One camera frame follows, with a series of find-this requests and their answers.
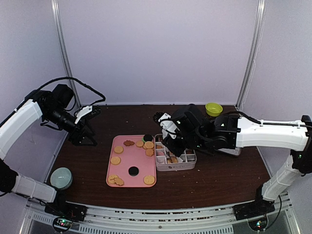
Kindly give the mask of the large round tan cookie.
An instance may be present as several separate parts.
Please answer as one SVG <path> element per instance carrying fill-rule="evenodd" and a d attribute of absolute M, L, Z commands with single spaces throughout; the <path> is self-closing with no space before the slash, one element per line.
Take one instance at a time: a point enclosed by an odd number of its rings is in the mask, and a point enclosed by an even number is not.
<path fill-rule="evenodd" d="M 170 159 L 167 160 L 167 163 L 178 163 L 178 160 L 175 157 L 171 157 Z"/>

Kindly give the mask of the pink round cookie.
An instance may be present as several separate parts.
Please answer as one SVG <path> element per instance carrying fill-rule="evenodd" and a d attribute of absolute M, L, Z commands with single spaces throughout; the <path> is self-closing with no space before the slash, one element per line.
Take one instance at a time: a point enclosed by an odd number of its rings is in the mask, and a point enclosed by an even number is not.
<path fill-rule="evenodd" d="M 163 152 L 163 151 L 157 151 L 157 152 L 156 152 L 156 155 L 157 155 L 157 156 L 164 156 L 164 152 Z"/>

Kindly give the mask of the brown leaf shaped cookie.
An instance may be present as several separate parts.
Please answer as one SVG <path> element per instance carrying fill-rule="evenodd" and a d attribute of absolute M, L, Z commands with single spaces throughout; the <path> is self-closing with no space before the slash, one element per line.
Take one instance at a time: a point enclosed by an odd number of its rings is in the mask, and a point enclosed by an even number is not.
<path fill-rule="evenodd" d="M 133 142 L 133 141 L 131 141 L 131 140 L 126 140 L 126 141 L 124 141 L 123 144 L 124 144 L 125 146 L 132 146 L 132 145 L 135 144 L 135 142 Z"/>

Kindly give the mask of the metal serving tongs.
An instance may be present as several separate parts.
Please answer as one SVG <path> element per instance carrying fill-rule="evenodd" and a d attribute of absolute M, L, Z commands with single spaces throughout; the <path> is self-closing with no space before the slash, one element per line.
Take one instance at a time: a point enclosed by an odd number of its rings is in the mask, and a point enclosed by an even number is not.
<path fill-rule="evenodd" d="M 166 153 L 165 153 L 165 156 L 166 156 L 167 163 L 172 163 L 172 159 L 171 159 L 171 157 L 170 157 L 170 153 L 169 153 L 169 152 L 166 152 Z"/>

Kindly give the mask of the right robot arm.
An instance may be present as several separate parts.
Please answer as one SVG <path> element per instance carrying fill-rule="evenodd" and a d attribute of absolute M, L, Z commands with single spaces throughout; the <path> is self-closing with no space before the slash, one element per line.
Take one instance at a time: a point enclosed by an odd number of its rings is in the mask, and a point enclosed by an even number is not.
<path fill-rule="evenodd" d="M 158 113 L 154 121 L 165 134 L 162 143 L 175 156 L 186 149 L 237 151 L 246 147 L 285 148 L 290 154 L 283 166 L 269 181 L 260 186 L 259 197 L 250 204 L 254 215 L 262 214 L 277 197 L 301 175 L 312 171 L 312 120 L 258 120 L 243 112 L 232 111 L 208 119 L 189 104 L 172 115 Z"/>

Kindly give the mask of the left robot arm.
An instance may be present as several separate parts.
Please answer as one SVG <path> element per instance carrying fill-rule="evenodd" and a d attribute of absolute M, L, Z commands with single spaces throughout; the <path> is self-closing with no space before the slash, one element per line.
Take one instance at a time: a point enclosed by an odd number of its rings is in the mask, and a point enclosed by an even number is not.
<path fill-rule="evenodd" d="M 59 216 L 70 212 L 70 205 L 57 197 L 55 188 L 42 182 L 42 173 L 52 160 L 61 131 L 75 146 L 96 146 L 89 121 L 100 114 L 100 107 L 87 105 L 75 113 L 67 109 L 74 92 L 66 84 L 53 91 L 32 91 L 0 124 L 0 194 L 15 193 L 51 203 Z"/>

